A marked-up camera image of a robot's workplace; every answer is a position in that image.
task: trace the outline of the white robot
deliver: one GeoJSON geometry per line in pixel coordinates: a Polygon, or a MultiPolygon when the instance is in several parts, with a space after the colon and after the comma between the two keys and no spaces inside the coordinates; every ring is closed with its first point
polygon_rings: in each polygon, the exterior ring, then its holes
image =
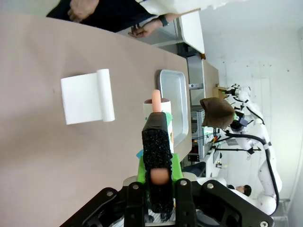
{"type": "Polygon", "coordinates": [[[263,115],[259,107],[250,100],[250,87],[240,87],[235,84],[225,93],[229,95],[226,100],[235,107],[237,117],[233,124],[222,131],[223,138],[235,138],[238,145],[245,150],[252,149],[255,144],[261,142],[266,152],[266,161],[258,172],[264,191],[258,195],[257,199],[251,199],[238,191],[234,192],[264,213],[272,215],[279,203],[282,181],[276,170],[276,154],[270,142],[263,115]]]}

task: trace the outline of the person's hand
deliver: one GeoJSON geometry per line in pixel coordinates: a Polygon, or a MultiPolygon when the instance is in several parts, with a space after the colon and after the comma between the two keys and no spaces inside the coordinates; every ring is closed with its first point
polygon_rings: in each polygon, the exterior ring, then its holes
{"type": "Polygon", "coordinates": [[[153,19],[147,22],[142,27],[140,27],[139,25],[138,27],[133,26],[132,31],[128,34],[134,38],[148,37],[154,30],[161,26],[162,22],[159,19],[153,19]]]}
{"type": "Polygon", "coordinates": [[[71,21],[80,23],[95,12],[99,0],[71,0],[71,9],[67,12],[71,21]]]}

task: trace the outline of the white paper towel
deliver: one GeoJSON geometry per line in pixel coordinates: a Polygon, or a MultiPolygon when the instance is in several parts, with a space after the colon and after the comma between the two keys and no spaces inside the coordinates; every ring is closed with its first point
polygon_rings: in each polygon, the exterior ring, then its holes
{"type": "Polygon", "coordinates": [[[109,70],[98,70],[97,80],[99,88],[99,97],[101,112],[104,122],[111,122],[115,120],[112,89],[110,86],[109,70]]]}
{"type": "Polygon", "coordinates": [[[115,119],[109,70],[61,79],[66,124],[115,119]]]}

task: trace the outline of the metal tray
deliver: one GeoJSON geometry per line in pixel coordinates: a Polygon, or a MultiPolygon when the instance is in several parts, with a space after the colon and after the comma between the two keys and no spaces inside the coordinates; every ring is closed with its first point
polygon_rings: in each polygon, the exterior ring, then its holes
{"type": "Polygon", "coordinates": [[[161,97],[169,99],[171,103],[174,147],[176,147],[188,134],[185,75],[178,71],[161,70],[157,82],[161,97]]]}

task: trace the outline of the tabletop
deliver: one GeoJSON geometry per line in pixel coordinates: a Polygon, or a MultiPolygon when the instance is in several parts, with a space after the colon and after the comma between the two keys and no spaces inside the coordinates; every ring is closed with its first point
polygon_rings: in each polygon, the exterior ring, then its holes
{"type": "MultiPolygon", "coordinates": [[[[0,14],[0,226],[55,227],[137,174],[143,101],[186,60],[101,29],[0,14]],[[116,120],[66,125],[60,79],[109,69],[116,120]]],[[[187,90],[188,120],[190,120],[187,90]]],[[[191,129],[175,148],[191,150],[191,129]]]]}

